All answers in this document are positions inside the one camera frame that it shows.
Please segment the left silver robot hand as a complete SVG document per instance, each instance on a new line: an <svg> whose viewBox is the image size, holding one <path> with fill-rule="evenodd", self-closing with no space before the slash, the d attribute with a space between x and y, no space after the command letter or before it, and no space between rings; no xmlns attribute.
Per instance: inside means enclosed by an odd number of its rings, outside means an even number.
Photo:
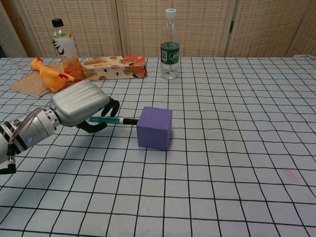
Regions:
<svg viewBox="0 0 316 237"><path fill-rule="evenodd" d="M57 115L63 126L76 126L88 133L96 133L107 127L106 123L91 125L87 119L101 111L101 116L110 112L115 117L119 101L109 97L88 79L77 82L54 94L49 107Z"/></svg>

